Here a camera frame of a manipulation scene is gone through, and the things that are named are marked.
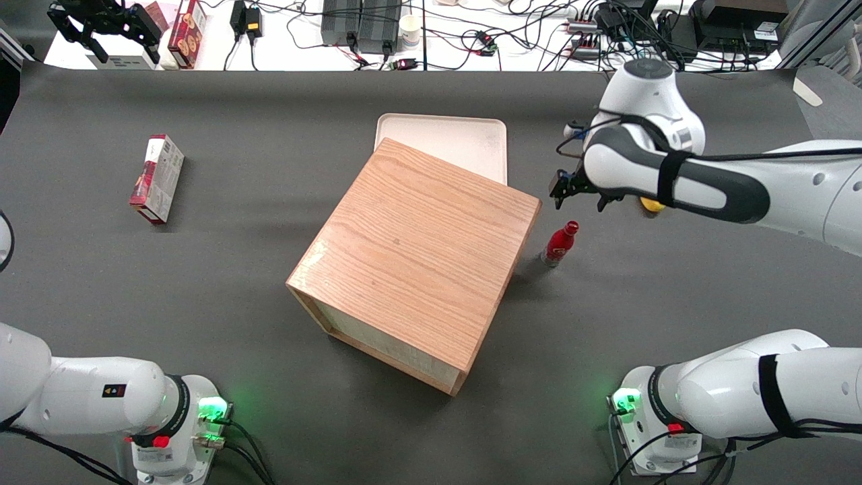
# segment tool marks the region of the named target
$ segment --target wood grain surface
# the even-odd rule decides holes
[[[386,139],[287,285],[466,373],[540,207]]]

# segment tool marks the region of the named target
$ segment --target paper cup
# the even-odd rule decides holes
[[[422,19],[419,16],[401,17],[398,27],[401,29],[401,42],[406,48],[419,45],[419,39],[422,37]]]

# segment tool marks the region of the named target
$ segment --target green led light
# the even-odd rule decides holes
[[[616,404],[617,411],[621,414],[628,414],[637,407],[640,401],[640,391],[622,387],[616,390],[611,399]]]
[[[225,418],[228,413],[228,402],[215,396],[203,398],[197,402],[197,416],[205,419]]]

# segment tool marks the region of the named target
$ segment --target white tray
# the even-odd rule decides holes
[[[375,149],[384,138],[508,184],[506,125],[500,120],[386,113],[378,119]]]

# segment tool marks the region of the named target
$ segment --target red box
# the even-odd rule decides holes
[[[206,23],[207,16],[197,0],[185,0],[180,4],[167,44],[167,50],[171,51],[180,69],[194,69]]]
[[[128,198],[128,204],[150,223],[167,222],[184,160],[183,152],[168,135],[150,136],[144,170]]]

